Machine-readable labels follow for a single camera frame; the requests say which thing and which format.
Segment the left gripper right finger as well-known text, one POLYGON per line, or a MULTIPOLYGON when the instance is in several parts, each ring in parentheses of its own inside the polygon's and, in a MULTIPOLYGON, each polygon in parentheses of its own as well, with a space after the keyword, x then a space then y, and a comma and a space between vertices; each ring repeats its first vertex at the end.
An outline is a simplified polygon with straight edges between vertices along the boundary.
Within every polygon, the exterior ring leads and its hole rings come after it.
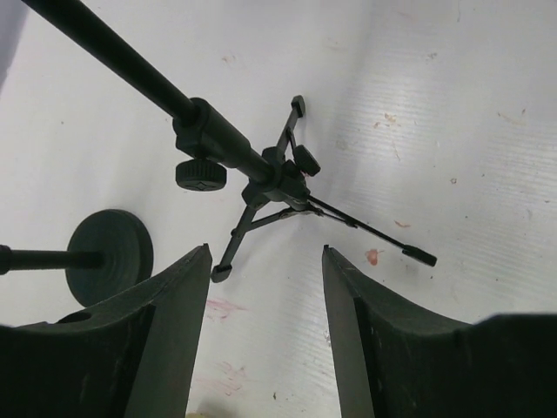
POLYGON ((553 417, 556 317, 447 318, 322 253, 325 307, 344 417, 553 417))

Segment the black tripod microphone stand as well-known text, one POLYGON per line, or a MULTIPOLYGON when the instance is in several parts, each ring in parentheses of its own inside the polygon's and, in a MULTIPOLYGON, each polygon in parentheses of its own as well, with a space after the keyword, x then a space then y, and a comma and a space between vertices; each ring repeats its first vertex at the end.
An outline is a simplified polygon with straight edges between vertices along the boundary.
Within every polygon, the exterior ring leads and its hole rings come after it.
POLYGON ((222 259, 212 270, 213 282, 230 276, 232 261, 248 232, 298 213, 314 213, 361 228, 413 260, 436 265, 434 255, 404 244, 312 195, 306 180, 316 176, 321 167, 294 137, 298 120, 305 116, 302 96, 292 99, 278 143, 257 153, 247 137, 211 104, 202 98, 188 98, 82 2, 29 1, 27 6, 172 118, 176 147, 190 156, 176 168, 178 186, 194 192, 217 191, 225 186, 230 169, 249 179, 242 192, 245 209, 222 259))

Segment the round base microphone stand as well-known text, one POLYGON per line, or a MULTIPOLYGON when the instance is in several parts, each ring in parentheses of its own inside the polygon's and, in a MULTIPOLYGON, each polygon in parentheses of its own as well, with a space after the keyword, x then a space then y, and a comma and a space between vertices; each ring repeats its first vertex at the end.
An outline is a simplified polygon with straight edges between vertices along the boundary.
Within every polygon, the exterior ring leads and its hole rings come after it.
POLYGON ((91 307, 151 277, 154 250, 139 217, 105 209, 84 219, 64 251, 16 250, 1 246, 1 274, 63 270, 75 300, 91 307))

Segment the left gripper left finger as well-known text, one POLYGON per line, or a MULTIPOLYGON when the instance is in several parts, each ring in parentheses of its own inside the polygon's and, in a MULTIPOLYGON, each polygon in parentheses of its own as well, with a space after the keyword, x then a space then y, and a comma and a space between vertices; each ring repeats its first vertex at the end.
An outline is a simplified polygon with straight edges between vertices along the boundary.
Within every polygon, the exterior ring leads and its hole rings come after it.
POLYGON ((58 322, 3 327, 2 416, 185 416, 211 264, 197 246, 58 322))

